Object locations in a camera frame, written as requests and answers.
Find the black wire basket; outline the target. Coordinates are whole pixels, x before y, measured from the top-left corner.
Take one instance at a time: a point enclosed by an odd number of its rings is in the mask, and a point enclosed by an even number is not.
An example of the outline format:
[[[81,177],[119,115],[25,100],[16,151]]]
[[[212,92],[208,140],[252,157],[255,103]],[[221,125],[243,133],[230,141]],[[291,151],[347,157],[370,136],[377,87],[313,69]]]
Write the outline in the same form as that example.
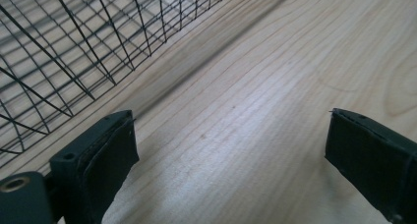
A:
[[[0,0],[0,168],[223,0]]]

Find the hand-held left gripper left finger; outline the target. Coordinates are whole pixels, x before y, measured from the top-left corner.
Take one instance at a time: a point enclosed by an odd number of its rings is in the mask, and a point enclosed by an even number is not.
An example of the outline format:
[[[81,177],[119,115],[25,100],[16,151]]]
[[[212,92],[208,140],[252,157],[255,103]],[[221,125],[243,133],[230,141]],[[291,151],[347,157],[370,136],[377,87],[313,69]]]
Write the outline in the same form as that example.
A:
[[[67,224],[100,224],[139,161],[130,110],[105,116],[50,158]]]

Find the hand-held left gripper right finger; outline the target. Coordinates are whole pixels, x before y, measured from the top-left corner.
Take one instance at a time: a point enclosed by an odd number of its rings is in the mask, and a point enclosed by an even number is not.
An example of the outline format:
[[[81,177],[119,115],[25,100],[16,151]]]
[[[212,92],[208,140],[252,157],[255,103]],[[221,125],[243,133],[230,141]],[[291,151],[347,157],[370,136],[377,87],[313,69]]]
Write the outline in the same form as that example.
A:
[[[392,224],[417,224],[417,143],[334,108],[325,158]]]

